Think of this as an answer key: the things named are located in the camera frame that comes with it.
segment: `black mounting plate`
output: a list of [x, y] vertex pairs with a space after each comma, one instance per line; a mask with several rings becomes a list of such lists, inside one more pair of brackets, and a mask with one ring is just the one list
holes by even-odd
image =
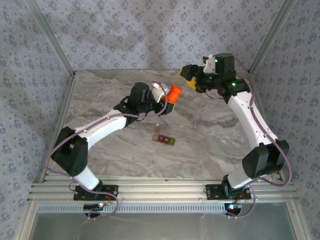
[[237, 192], [235, 195], [226, 196], [221, 184], [208, 184], [205, 185], [204, 192], [206, 193], [207, 200], [248, 200], [251, 199], [249, 188]]
[[[105, 192], [118, 196], [118, 185], [102, 185], [99, 192]], [[76, 186], [74, 190], [73, 200], [74, 201], [108, 201], [108, 196], [105, 194], [93, 194], [87, 192], [80, 186]], [[111, 201], [115, 201], [115, 198], [110, 196]]]

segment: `orange object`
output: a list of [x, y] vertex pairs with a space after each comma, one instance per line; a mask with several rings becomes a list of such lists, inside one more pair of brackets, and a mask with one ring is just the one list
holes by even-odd
[[168, 92], [168, 102], [175, 103], [182, 93], [182, 88], [177, 84], [172, 84], [170, 91]]

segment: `wall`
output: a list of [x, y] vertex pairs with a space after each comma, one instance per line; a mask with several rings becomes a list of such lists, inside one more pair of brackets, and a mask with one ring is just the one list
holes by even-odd
[[23, 0], [0, 1], [0, 239], [14, 237], [69, 75]]
[[320, 2], [298, 0], [255, 76], [270, 126], [290, 145], [310, 231], [320, 239]]
[[282, 0], [38, 0], [75, 70], [180, 69], [232, 52], [249, 66]]

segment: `floral wallpaper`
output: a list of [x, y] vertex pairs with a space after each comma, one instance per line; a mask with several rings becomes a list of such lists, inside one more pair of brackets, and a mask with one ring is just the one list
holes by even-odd
[[159, 70], [225, 51], [249, 66], [282, 0], [37, 2], [75, 70]]
[[290, 146], [292, 180], [320, 239], [320, 2], [298, 0], [255, 76], [267, 120]]
[[10, 240], [69, 76], [23, 0], [1, 0], [0, 9], [0, 239]]

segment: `marble surface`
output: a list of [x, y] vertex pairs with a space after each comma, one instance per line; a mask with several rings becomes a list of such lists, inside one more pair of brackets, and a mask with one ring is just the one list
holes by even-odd
[[[88, 153], [88, 165], [96, 175], [220, 180], [240, 167], [250, 151], [231, 108], [189, 88], [178, 71], [92, 72], [76, 72], [66, 126], [80, 127], [107, 114], [136, 82], [177, 83], [183, 89], [174, 112], [135, 122], [96, 143]], [[209, 94], [219, 97], [214, 91]], [[174, 146], [152, 140], [156, 123], [162, 134], [176, 139]]]

